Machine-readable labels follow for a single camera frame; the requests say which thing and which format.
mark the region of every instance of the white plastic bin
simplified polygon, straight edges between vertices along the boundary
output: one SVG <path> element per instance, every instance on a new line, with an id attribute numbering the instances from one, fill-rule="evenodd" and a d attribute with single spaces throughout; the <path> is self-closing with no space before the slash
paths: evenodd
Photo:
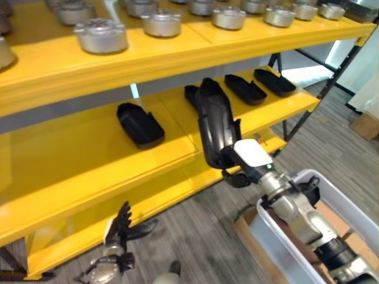
<path id="1" fill-rule="evenodd" d="M 320 199 L 348 223 L 378 255 L 379 227 L 338 188 L 315 170 L 302 170 L 293 177 L 293 180 L 295 183 L 308 182 L 312 176 L 320 179 Z M 325 284 L 278 224 L 261 207 L 261 202 L 260 199 L 257 203 L 258 215 L 252 221 L 250 231 L 286 280 L 291 284 Z"/>

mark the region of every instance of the cardboard box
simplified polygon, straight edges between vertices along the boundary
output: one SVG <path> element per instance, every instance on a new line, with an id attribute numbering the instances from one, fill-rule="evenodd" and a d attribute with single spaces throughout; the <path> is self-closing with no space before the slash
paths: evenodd
<path id="1" fill-rule="evenodd" d="M 352 233 L 345 240 L 348 245 L 359 254 L 364 260 L 366 260 L 377 273 L 379 273 L 379 258 L 372 252 L 372 250 L 366 245 L 365 241 L 358 233 Z"/>
<path id="2" fill-rule="evenodd" d="M 269 258 L 265 250 L 250 233 L 250 224 L 257 214 L 257 210 L 253 209 L 234 223 L 237 235 L 252 257 L 258 260 L 259 267 L 272 283 L 289 284 L 276 264 Z"/>
<path id="3" fill-rule="evenodd" d="M 350 128 L 366 140 L 371 140 L 379 134 L 379 120 L 365 112 L 350 125 Z"/>
<path id="4" fill-rule="evenodd" d="M 333 210 L 331 210 L 321 200 L 316 203 L 316 209 L 319 211 L 337 230 L 340 237 L 343 237 L 350 230 L 350 226 Z"/>

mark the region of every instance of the white wall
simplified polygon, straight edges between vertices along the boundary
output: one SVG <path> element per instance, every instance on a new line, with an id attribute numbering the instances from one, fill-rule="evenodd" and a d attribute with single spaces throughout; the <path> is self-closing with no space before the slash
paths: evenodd
<path id="1" fill-rule="evenodd" d="M 334 55 L 328 58 L 327 63 L 333 67 L 338 67 L 353 45 L 353 40 L 340 41 Z M 378 67 L 379 28 L 377 27 L 337 83 L 357 93 L 378 72 Z"/>
<path id="2" fill-rule="evenodd" d="M 362 112 L 369 112 L 379 119 L 379 72 L 363 86 L 349 101 L 349 104 Z"/>

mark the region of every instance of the gray carpet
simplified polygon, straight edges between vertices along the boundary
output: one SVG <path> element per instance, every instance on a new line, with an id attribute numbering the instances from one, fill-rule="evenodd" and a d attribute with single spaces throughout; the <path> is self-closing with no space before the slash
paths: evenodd
<path id="1" fill-rule="evenodd" d="M 321 87 L 319 83 L 309 91 L 317 93 Z M 378 222 L 378 141 L 367 142 L 349 129 L 356 115 L 344 106 L 348 99 L 333 88 L 276 163 L 288 172 L 320 171 Z M 274 129 L 280 132 L 279 125 Z M 152 283 L 175 259 L 182 263 L 182 283 L 271 283 L 232 227 L 239 210 L 258 198 L 254 186 L 234 189 L 220 182 L 159 214 L 156 231 L 129 244 L 136 268 L 126 273 L 123 283 Z M 73 276 L 100 255 L 97 247 L 63 264 L 48 284 L 72 283 Z"/>

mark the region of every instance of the shelving unit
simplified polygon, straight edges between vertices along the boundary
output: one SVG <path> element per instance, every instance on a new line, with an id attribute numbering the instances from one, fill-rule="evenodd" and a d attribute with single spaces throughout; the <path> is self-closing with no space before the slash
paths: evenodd
<path id="1" fill-rule="evenodd" d="M 252 74 L 250 70 L 238 75 L 251 80 Z M 228 90 L 223 78 L 216 80 L 235 117 L 242 119 L 243 136 L 259 133 L 269 153 L 286 142 L 268 127 L 305 109 L 312 111 L 319 103 L 300 88 L 280 98 L 257 83 L 268 97 L 262 105 L 249 106 Z M 210 168 L 203 158 L 197 114 L 186 101 L 184 88 L 132 102 L 152 111 L 162 124 L 166 137 L 161 145 L 138 149 L 117 121 L 118 104 L 0 135 L 1 148 L 8 149 L 2 166 L 8 169 L 8 178 L 0 183 L 5 224 L 0 242 L 26 236 L 27 279 L 38 279 L 99 244 L 106 223 L 124 201 L 131 204 L 137 223 L 222 178 L 221 171 Z M 38 204 L 38 210 L 30 212 L 30 204 Z"/>
<path id="2" fill-rule="evenodd" d="M 95 4 L 99 17 L 109 18 L 101 0 Z M 232 0 L 227 4 L 236 4 Z M 145 82 L 256 56 L 297 49 L 345 38 L 361 38 L 375 28 L 350 19 L 295 20 L 290 28 L 266 25 L 260 16 L 248 16 L 240 31 L 213 27 L 209 18 L 187 13 L 186 6 L 161 0 L 161 7 L 184 16 L 182 33 L 169 39 L 145 35 L 142 22 L 118 14 L 126 23 L 130 47 L 112 56 L 82 51 L 72 33 L 48 11 L 42 1 L 15 6 L 14 32 L 7 37 L 18 56 L 15 66 L 0 79 L 0 117 L 53 102 Z"/>
<path id="3" fill-rule="evenodd" d="M 91 2 L 99 17 L 109 18 L 102 0 Z M 149 37 L 140 20 L 118 7 L 130 47 L 124 53 L 95 56 L 80 49 L 72 27 L 60 25 L 41 1 L 16 5 L 11 17 L 14 32 L 7 42 L 18 62 L 0 73 L 0 117 L 275 53 L 269 62 L 272 67 L 275 60 L 280 63 L 277 53 L 281 51 L 358 38 L 317 98 L 300 88 L 288 98 L 279 98 L 255 81 L 268 97 L 262 105 L 247 106 L 224 85 L 223 78 L 217 79 L 235 118 L 242 119 L 243 136 L 259 133 L 271 153 L 285 147 L 375 28 L 347 18 L 328 21 L 317 16 L 311 22 L 295 20 L 283 29 L 264 24 L 260 16 L 248 16 L 242 30 L 224 31 L 213 27 L 209 18 L 190 15 L 183 5 L 160 0 L 160 6 L 183 14 L 181 35 Z M 252 74 L 250 70 L 237 75 L 250 81 Z M 118 104 L 0 135 L 0 247 L 24 237 L 28 263 L 27 271 L 4 272 L 5 277 L 46 279 L 45 271 L 99 244 L 106 223 L 126 200 L 136 224 L 221 179 L 221 172 L 203 158 L 197 115 L 183 88 L 133 102 L 153 112 L 166 131 L 159 146 L 140 150 L 131 142 L 117 121 Z M 303 111 L 306 117 L 289 138 L 281 139 L 269 129 Z"/>

